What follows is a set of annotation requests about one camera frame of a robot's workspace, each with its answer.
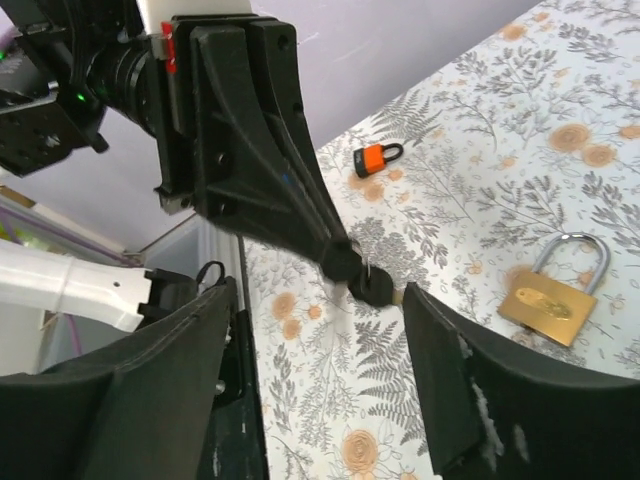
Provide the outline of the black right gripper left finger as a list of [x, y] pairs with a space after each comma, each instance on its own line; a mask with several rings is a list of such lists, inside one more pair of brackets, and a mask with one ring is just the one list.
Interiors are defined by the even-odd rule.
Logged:
[[236, 283], [40, 374], [1, 379], [4, 479], [194, 479]]

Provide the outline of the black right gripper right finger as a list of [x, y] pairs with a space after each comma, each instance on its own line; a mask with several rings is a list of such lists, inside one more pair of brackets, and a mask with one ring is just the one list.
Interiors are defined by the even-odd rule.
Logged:
[[407, 285], [428, 453], [444, 479], [636, 479], [639, 383], [509, 340]]

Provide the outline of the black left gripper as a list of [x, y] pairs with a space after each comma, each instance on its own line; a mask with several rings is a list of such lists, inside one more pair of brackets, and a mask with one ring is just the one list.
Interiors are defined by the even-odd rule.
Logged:
[[[195, 204], [194, 170], [175, 114], [174, 15], [160, 31], [109, 41], [71, 14], [69, 85], [87, 106], [111, 108], [155, 139], [162, 209]], [[325, 186], [305, 118], [296, 30], [272, 17], [199, 26], [190, 34], [195, 103], [197, 212], [217, 226], [320, 266], [345, 230]]]

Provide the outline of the orange black padlock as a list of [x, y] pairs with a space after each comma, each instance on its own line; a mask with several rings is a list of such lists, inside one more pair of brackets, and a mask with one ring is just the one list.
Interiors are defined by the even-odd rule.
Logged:
[[374, 144], [353, 152], [354, 171], [360, 179], [365, 179], [384, 170], [388, 163], [398, 160], [404, 153], [399, 143]]

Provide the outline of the large brass padlock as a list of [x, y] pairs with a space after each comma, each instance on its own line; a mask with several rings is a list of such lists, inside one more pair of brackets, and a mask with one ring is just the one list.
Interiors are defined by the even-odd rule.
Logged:
[[[572, 241], [592, 245], [599, 255], [590, 283], [582, 290], [542, 274], [554, 250]], [[497, 312], [515, 324], [569, 347], [596, 306], [593, 292], [607, 272], [610, 260], [610, 249], [599, 237], [585, 232], [560, 234], [545, 245], [529, 271], [513, 280]]]

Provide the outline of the black-headed key pair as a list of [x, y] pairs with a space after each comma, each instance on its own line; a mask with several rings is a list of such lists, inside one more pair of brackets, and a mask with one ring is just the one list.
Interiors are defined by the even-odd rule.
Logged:
[[357, 241], [329, 242], [320, 267], [327, 279], [345, 284], [355, 300], [375, 308], [397, 306], [402, 302], [403, 292], [396, 289], [390, 274], [372, 265]]

